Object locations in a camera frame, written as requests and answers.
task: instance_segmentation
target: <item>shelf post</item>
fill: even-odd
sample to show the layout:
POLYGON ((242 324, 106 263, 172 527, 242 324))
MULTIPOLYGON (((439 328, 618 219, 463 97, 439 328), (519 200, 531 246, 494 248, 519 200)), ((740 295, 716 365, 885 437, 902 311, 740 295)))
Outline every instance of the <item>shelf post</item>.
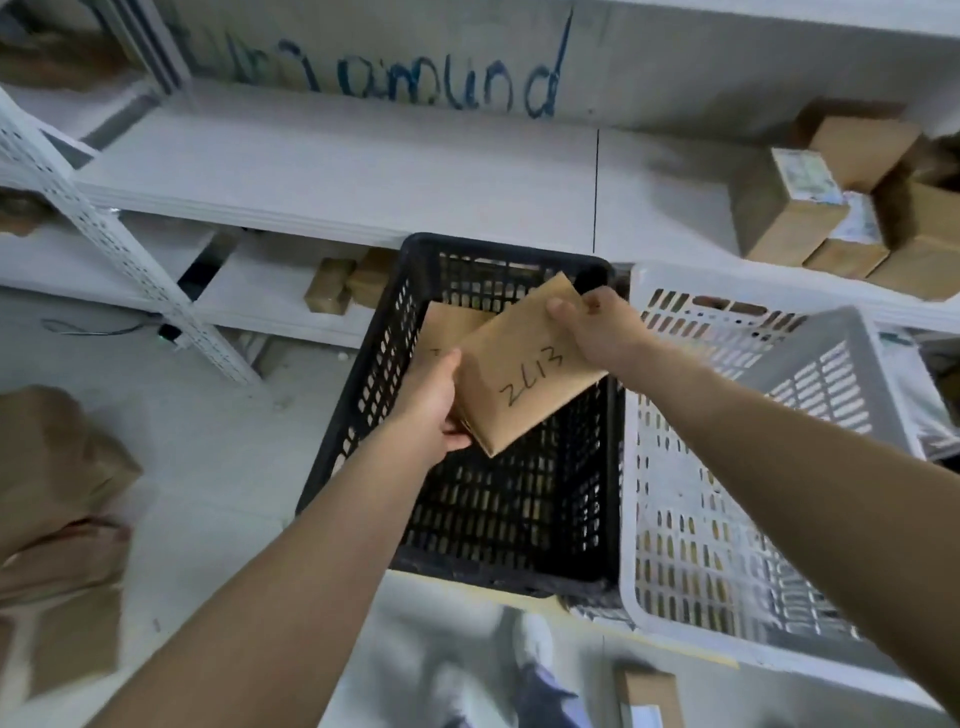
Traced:
POLYGON ((162 266, 113 214, 94 206, 73 182, 73 167, 34 126, 6 91, 0 89, 0 149, 26 174, 64 217, 117 268, 157 303, 157 309, 182 330, 213 364, 234 381, 253 384, 260 377, 216 328, 202 321, 193 304, 162 266))

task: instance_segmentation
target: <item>pants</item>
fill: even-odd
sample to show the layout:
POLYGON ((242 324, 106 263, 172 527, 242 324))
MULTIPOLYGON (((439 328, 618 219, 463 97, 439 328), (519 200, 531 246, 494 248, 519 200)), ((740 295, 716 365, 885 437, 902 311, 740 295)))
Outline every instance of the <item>pants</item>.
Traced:
MULTIPOLYGON (((584 701, 560 687, 546 667, 530 664, 520 671, 514 699, 519 728, 591 728, 584 701)), ((456 717, 444 728, 472 728, 465 717, 456 717)))

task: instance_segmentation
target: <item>brown paper bag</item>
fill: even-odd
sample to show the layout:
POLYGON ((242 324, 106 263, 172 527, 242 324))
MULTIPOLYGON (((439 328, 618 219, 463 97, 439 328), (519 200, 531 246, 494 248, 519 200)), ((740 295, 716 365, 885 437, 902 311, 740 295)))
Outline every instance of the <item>brown paper bag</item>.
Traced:
POLYGON ((61 389, 0 395, 0 560, 90 515, 140 474, 61 389))
POLYGON ((431 301, 423 316, 410 369, 434 361, 453 349, 467 334, 482 327, 495 315, 492 311, 431 301))
POLYGON ((72 523, 0 564, 0 606, 44 599, 118 580, 131 531, 104 520, 72 523))
POLYGON ((120 592, 98 587, 40 615, 30 697, 117 670, 120 592))
POLYGON ((490 457, 606 374, 547 313, 555 297, 587 308, 559 273, 460 342, 456 411, 490 457))

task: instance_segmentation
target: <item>small cardboard box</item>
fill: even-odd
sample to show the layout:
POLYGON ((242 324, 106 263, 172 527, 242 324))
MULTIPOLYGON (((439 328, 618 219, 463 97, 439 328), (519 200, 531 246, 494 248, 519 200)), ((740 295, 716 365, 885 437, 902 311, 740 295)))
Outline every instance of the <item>small cardboard box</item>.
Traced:
POLYGON ((623 728, 684 728, 675 675, 618 667, 616 694, 623 728))
POLYGON ((554 297, 587 309, 559 273, 460 342, 456 412, 490 457, 606 374, 547 313, 554 297))
POLYGON ((801 111, 801 142, 819 152, 842 189, 873 192, 920 137, 900 121, 902 107, 884 102, 817 99, 801 111))
POLYGON ((356 260, 326 257, 303 294, 306 307, 314 313, 330 313, 343 316, 350 303, 347 278, 356 267, 356 260))
POLYGON ((843 196, 850 212, 804 267, 847 279, 865 279, 890 251, 883 242, 870 195, 844 192, 843 196))
POLYGON ((370 248, 367 251, 347 279, 347 289, 356 302, 367 308, 376 308, 394 271, 398 255, 398 251, 387 248, 370 248))
POLYGON ((410 368, 434 361, 495 315, 492 311, 431 301, 420 325, 420 335, 410 360, 410 368))
POLYGON ((816 152, 771 149, 731 186, 733 226, 748 260, 800 266, 847 216, 816 152))
POLYGON ((891 252, 867 281, 926 301, 960 293, 960 193, 892 179, 876 209, 891 252))

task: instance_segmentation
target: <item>box on floor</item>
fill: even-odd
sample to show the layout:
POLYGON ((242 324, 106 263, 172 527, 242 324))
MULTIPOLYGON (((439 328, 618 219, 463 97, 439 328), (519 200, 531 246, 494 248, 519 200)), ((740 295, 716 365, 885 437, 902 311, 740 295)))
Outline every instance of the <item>box on floor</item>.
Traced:
POLYGON ((816 152, 767 150, 731 185, 733 226, 748 260, 804 264, 849 208, 816 152))
POLYGON ((684 728, 675 675, 621 666, 615 680, 623 728, 684 728))

